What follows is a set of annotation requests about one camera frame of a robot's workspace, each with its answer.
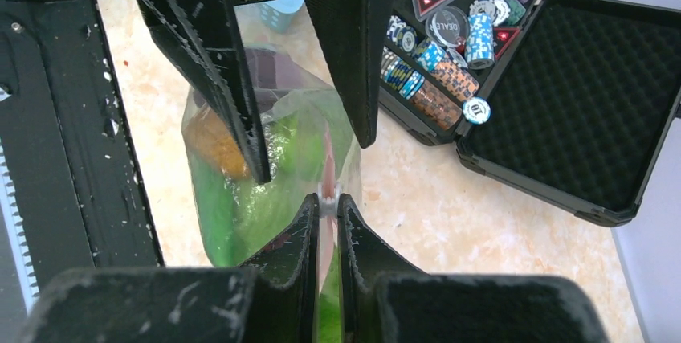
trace poker chip case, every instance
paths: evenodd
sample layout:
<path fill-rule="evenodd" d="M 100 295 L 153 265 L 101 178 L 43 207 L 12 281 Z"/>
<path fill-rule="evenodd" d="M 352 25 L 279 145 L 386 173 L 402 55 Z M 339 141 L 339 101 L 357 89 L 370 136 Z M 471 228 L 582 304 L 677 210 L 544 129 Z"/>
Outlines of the poker chip case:
<path fill-rule="evenodd" d="M 474 0 L 454 0 L 467 10 Z M 491 117 L 448 130 L 381 81 L 380 104 L 425 145 L 455 144 L 468 169 L 604 227 L 635 217 L 681 101 L 681 12 L 611 0 L 528 0 L 496 63 L 469 73 Z M 394 13 L 426 37 L 410 0 Z M 462 104 L 413 58 L 385 46 Z"/>

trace black foam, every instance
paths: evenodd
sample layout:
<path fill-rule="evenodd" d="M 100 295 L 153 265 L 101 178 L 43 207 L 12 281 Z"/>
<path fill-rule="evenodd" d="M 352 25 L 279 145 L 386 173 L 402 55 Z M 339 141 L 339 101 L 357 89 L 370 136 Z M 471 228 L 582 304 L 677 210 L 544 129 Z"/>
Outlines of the black foam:
<path fill-rule="evenodd" d="M 477 157 L 606 209 L 632 206 L 681 88 L 681 17 L 545 0 L 466 139 Z"/>

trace plastic bag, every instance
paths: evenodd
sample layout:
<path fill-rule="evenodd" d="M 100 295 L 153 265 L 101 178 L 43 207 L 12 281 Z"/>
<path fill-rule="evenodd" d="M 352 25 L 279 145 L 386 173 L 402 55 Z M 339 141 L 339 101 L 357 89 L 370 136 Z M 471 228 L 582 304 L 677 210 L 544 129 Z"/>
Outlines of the plastic bag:
<path fill-rule="evenodd" d="M 259 251 L 320 186 L 326 197 L 337 184 L 361 201 L 360 148 L 335 89 L 274 47 L 246 52 L 272 181 L 259 186 L 250 178 L 229 129 L 195 92 L 182 121 L 203 246 L 215 267 Z M 321 342 L 341 338 L 334 222 L 332 215 L 320 223 Z"/>

